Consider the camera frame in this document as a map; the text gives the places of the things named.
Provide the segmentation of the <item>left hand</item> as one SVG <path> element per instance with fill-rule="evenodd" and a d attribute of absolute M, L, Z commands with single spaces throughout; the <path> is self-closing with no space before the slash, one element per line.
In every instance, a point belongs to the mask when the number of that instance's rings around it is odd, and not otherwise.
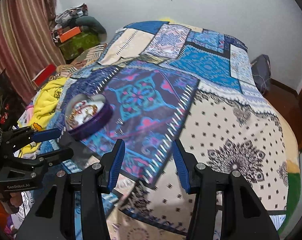
<path fill-rule="evenodd" d="M 11 192 L 10 202 L 14 207 L 20 207 L 22 205 L 22 195 L 20 192 Z"/>

